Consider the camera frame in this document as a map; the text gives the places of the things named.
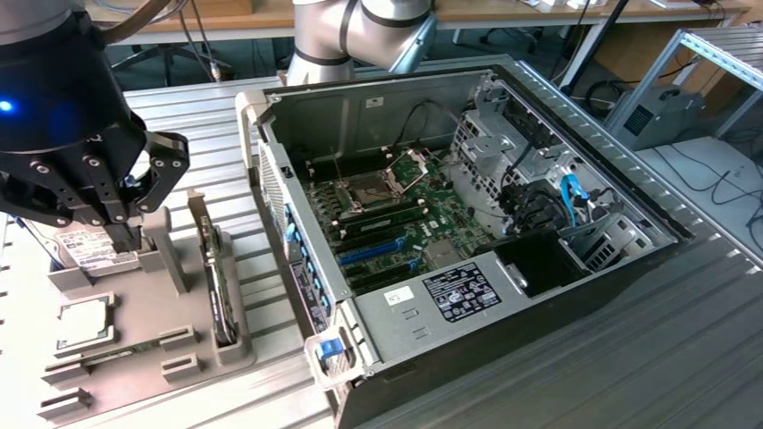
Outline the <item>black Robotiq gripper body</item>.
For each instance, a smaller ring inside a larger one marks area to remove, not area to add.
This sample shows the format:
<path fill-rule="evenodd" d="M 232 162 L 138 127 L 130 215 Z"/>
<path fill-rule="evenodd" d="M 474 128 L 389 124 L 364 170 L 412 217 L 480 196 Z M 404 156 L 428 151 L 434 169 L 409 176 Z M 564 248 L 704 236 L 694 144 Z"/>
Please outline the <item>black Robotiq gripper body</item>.
<path fill-rule="evenodd" d="M 53 189 L 63 180 L 125 206 L 127 131 L 143 131 L 117 87 L 99 31 L 83 12 L 1 48 L 1 177 Z"/>

